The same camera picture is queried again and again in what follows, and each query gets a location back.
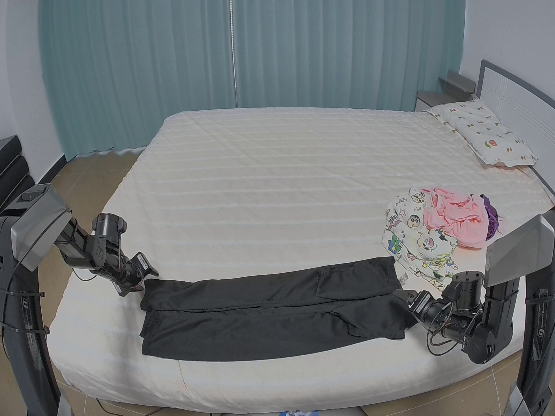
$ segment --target mattress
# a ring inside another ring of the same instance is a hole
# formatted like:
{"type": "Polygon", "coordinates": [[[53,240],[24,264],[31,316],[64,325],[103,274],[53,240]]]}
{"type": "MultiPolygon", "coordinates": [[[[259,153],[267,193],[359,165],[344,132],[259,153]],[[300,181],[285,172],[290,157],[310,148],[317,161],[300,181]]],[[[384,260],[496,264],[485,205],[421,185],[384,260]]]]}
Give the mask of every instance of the mattress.
{"type": "MultiPolygon", "coordinates": [[[[482,165],[428,113],[272,108],[169,117],[104,211],[128,222],[122,237],[128,256],[144,252],[162,279],[198,281],[387,256],[381,245],[387,204],[412,186],[437,185],[486,194],[508,230],[552,206],[531,172],[482,165]]],[[[453,259],[461,270],[483,271],[485,249],[458,248],[453,259]]],[[[439,296],[407,273],[405,288],[439,296]]],[[[143,356],[141,297],[121,298],[104,279],[71,276],[48,337],[68,383],[120,402],[261,413],[398,399],[491,364],[475,365],[460,350],[431,356],[421,326],[401,341],[282,359],[143,356]]],[[[523,295],[514,327],[495,362],[522,347],[523,295]]]]}

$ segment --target teal curtain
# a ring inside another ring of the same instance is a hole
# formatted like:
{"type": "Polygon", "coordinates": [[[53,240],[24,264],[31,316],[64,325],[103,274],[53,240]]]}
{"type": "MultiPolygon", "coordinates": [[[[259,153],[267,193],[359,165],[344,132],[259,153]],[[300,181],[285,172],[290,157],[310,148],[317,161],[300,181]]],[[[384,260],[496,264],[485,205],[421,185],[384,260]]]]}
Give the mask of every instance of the teal curtain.
{"type": "Polygon", "coordinates": [[[40,0],[39,39],[68,160],[147,145],[180,111],[236,106],[229,0],[40,0]]]}
{"type": "Polygon", "coordinates": [[[239,107],[413,110],[459,70],[465,0],[232,0],[239,107]]]}

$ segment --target white wall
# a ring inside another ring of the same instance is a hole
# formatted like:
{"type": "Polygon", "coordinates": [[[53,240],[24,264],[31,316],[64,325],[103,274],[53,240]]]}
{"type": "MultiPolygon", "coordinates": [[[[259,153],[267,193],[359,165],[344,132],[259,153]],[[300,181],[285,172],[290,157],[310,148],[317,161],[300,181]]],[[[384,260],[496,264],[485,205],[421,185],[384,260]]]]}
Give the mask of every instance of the white wall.
{"type": "Polygon", "coordinates": [[[466,0],[460,73],[486,59],[555,98],[555,0],[466,0]]]}
{"type": "Polygon", "coordinates": [[[12,134],[36,182],[63,155],[42,78],[38,0],[0,0],[0,138],[12,134]]]}

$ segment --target bed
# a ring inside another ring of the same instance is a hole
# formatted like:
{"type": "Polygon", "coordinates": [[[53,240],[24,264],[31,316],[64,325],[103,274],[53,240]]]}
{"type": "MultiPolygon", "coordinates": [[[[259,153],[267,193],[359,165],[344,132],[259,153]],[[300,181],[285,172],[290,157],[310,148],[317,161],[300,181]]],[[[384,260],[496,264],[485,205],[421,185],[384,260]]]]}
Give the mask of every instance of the bed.
{"type": "MultiPolygon", "coordinates": [[[[539,162],[554,157],[545,125],[555,128],[555,102],[500,68],[487,62],[482,68],[482,100],[508,119],[539,162]],[[547,116],[543,104],[551,108],[547,116]]],[[[269,274],[387,256],[381,245],[387,204],[411,186],[484,193],[514,229],[553,206],[552,163],[539,162],[543,182],[529,168],[481,164],[461,137],[423,112],[187,112],[166,119],[104,211],[128,222],[125,253],[144,252],[163,279],[269,274]]],[[[484,258],[485,249],[454,253],[460,270],[483,271],[484,258]]],[[[423,278],[396,268],[398,276],[408,274],[405,288],[432,291],[423,278]]],[[[72,275],[48,338],[68,383],[120,402],[262,413],[398,399],[491,364],[473,364],[460,350],[430,356],[421,326],[402,341],[375,339],[293,358],[207,363],[143,356],[140,299],[120,298],[100,278],[83,283],[72,275]]],[[[493,363],[522,347],[523,295],[513,322],[513,339],[493,363]]]]}

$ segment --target pink fabric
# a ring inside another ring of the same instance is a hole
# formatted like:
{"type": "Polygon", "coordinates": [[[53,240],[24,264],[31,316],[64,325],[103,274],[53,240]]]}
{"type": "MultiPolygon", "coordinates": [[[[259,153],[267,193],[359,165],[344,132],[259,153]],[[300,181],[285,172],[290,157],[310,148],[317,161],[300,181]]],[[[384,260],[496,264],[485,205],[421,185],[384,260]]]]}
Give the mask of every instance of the pink fabric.
{"type": "Polygon", "coordinates": [[[489,218],[483,199],[439,186],[430,191],[431,206],[424,208],[424,224],[456,237],[459,245],[482,248],[486,243],[489,218]]]}

